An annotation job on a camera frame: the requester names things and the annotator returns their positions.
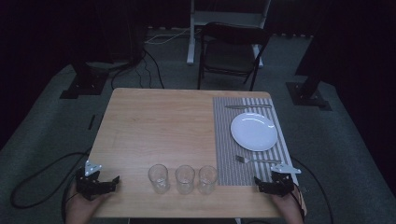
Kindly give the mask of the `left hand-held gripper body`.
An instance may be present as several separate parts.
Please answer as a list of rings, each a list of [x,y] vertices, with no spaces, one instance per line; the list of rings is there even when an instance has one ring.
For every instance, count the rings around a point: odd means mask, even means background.
[[[98,180],[101,169],[102,166],[100,164],[91,163],[89,160],[86,160],[85,165],[76,171],[77,193],[80,193],[89,201],[92,201],[97,196],[95,195],[95,189],[97,187],[104,187]]]

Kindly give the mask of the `white round plate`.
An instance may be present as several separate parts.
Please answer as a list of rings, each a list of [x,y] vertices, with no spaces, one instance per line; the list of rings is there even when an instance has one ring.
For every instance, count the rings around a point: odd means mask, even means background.
[[[265,151],[277,142],[275,124],[257,113],[242,113],[231,122],[231,135],[241,147],[250,151]]]

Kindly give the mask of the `clear drinking glass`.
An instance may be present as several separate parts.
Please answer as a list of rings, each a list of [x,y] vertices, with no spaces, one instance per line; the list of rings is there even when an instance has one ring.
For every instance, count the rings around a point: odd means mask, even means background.
[[[204,194],[208,195],[215,189],[218,180],[217,170],[209,165],[202,167],[199,170],[199,183],[198,190]]]
[[[148,179],[156,193],[164,194],[170,189],[168,169],[163,164],[155,164],[148,170]]]
[[[195,171],[189,165],[180,165],[175,171],[177,191],[180,194],[190,194],[194,189]]]

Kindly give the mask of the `black folding chair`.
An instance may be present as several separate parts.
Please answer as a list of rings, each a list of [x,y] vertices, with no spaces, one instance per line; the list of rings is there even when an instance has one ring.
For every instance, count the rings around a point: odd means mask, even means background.
[[[201,89],[205,73],[252,77],[253,91],[262,54],[271,34],[259,27],[223,22],[209,22],[201,31],[201,53],[197,89]]]

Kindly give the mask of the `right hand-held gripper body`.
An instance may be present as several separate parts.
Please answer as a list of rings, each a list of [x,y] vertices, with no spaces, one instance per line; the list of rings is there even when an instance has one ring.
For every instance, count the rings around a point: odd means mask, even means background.
[[[294,189],[292,175],[299,175],[302,171],[285,163],[280,163],[271,168],[272,189],[271,194],[285,196]]]

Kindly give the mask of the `person's right hand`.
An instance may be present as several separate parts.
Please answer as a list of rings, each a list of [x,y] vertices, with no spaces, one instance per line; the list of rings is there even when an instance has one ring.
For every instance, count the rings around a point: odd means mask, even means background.
[[[287,224],[304,224],[306,206],[298,189],[284,197],[271,195],[271,199]]]

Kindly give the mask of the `grey striped placemat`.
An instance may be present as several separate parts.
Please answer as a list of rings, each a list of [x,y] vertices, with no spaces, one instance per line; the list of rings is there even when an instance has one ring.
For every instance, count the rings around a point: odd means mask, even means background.
[[[272,108],[231,109],[226,105],[271,105]],[[231,135],[231,122],[239,114],[253,112],[271,120],[277,129],[277,142],[268,150],[253,152],[239,146]],[[215,124],[215,142],[218,184],[221,186],[254,186],[254,176],[264,182],[271,182],[271,167],[273,163],[249,162],[241,163],[234,156],[248,159],[276,160],[292,166],[290,154],[284,140],[277,118],[273,101],[269,98],[214,97],[213,114]]]

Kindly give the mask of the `silver table knife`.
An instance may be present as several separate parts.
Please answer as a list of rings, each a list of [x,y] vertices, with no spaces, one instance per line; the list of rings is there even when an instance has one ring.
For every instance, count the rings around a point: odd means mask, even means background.
[[[272,108],[271,105],[226,105],[224,107],[231,109]]]

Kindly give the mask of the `black stand with base plate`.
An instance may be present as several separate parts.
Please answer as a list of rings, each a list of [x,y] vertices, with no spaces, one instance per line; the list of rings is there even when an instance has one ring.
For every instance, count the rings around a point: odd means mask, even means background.
[[[325,8],[321,10],[321,19],[300,64],[296,70],[296,76],[305,76],[306,80],[301,82],[287,82],[287,88],[294,105],[315,106],[320,110],[330,111],[329,102],[324,100],[318,90],[318,85],[323,77],[324,70],[328,67],[323,53],[320,40],[322,23],[328,17],[329,8],[333,0],[326,0]]]
[[[93,68],[84,62],[71,63],[76,75],[61,99],[77,99],[80,95],[100,95],[109,73],[106,69]]]

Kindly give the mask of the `person's left hand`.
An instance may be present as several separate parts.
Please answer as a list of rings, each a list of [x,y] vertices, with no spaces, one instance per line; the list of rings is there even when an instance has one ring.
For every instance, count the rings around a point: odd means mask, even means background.
[[[110,197],[103,194],[89,201],[77,193],[76,184],[73,183],[68,192],[68,201],[65,203],[65,224],[89,224],[93,215],[101,204]]]

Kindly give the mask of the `white metal stand frame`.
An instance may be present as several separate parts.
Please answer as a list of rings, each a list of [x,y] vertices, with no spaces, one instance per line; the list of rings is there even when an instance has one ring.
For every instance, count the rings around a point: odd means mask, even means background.
[[[272,0],[265,0],[261,13],[202,11],[195,8],[195,0],[191,0],[190,38],[187,54],[187,65],[194,64],[195,57],[195,28],[212,21],[226,22],[248,27],[263,28]]]

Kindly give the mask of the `silver fork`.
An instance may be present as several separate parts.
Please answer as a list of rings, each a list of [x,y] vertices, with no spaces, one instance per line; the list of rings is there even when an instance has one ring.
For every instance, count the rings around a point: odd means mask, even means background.
[[[276,160],[254,160],[254,159],[248,159],[239,155],[234,156],[235,160],[241,163],[249,163],[249,162],[267,162],[267,163],[281,163],[281,161],[276,161]]]

